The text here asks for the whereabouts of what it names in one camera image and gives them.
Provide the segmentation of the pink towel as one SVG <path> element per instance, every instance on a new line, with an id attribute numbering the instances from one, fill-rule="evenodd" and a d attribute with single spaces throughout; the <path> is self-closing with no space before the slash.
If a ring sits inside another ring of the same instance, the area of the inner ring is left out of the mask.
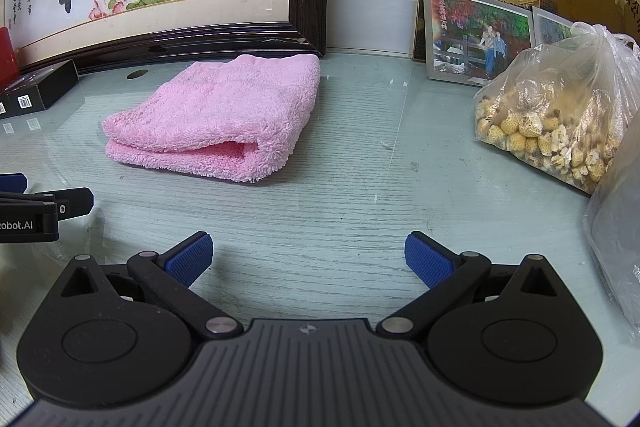
<path id="1" fill-rule="evenodd" d="M 137 107 L 104 119 L 105 154 L 146 169 L 257 182 L 288 161 L 319 84 L 311 54 L 196 62 Z"/>

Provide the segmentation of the black charger box left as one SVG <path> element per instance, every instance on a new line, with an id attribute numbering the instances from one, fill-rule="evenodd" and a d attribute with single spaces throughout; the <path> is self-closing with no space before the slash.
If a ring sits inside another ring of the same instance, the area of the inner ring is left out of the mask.
<path id="1" fill-rule="evenodd" d="M 6 119 L 16 116 L 20 113 L 20 108 L 16 102 L 8 94 L 0 95 L 0 118 Z"/>

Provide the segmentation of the black charger box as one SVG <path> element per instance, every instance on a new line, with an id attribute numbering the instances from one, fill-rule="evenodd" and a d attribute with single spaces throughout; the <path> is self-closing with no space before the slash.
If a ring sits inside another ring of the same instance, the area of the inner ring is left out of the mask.
<path id="1" fill-rule="evenodd" d="M 20 113 L 20 108 L 16 102 L 8 94 L 0 95 L 0 118 L 6 119 L 16 116 Z"/>
<path id="2" fill-rule="evenodd" d="M 46 110 L 79 82 L 73 60 L 58 62 L 18 78 L 6 91 L 6 98 L 15 114 Z"/>

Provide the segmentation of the black charger box right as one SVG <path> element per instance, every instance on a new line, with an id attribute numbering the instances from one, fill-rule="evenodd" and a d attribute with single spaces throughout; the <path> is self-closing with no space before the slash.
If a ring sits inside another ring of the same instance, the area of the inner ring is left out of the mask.
<path id="1" fill-rule="evenodd" d="M 6 91 L 6 98 L 15 114 L 46 110 L 79 82 L 73 60 L 58 62 L 18 78 Z"/>

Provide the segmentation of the red blender base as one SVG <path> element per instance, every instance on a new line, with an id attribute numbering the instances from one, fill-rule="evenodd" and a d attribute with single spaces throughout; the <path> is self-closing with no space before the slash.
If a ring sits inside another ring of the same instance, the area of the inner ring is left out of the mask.
<path id="1" fill-rule="evenodd" d="M 9 29 L 0 28 L 0 90 L 3 91 L 20 75 Z"/>

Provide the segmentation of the plastic bag of snacks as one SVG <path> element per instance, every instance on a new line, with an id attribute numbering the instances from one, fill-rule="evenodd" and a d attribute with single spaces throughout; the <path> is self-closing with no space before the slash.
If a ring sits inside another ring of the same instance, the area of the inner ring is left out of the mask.
<path id="1" fill-rule="evenodd" d="M 602 25 L 529 48 L 474 98 L 475 136 L 591 194 L 639 110 L 639 46 Z"/>

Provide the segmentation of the silver framed photo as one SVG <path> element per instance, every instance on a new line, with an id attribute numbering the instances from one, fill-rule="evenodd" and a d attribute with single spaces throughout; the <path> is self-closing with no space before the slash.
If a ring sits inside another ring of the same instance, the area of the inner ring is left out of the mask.
<path id="1" fill-rule="evenodd" d="M 535 44 L 533 13 L 499 0 L 423 0 L 426 75 L 484 87 Z"/>

